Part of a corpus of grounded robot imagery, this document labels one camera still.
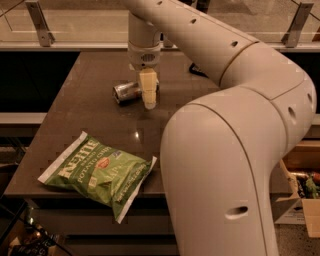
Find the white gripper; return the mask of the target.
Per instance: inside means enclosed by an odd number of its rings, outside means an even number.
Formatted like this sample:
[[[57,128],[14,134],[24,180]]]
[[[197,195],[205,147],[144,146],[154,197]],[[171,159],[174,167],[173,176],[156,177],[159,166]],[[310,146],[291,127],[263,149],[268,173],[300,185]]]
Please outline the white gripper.
[[[160,61],[160,51],[160,42],[149,47],[128,43],[129,62],[136,71],[141,70],[138,78],[146,109],[153,109],[156,106],[157,73],[153,68]]]

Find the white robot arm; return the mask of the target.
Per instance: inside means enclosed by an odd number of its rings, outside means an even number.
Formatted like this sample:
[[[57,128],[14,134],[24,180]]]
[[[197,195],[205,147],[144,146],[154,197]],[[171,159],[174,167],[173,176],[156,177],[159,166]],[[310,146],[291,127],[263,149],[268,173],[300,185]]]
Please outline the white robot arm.
[[[162,135],[180,255],[279,256],[270,174],[311,126],[311,78],[269,45],[178,0],[122,1],[220,87],[179,109]]]

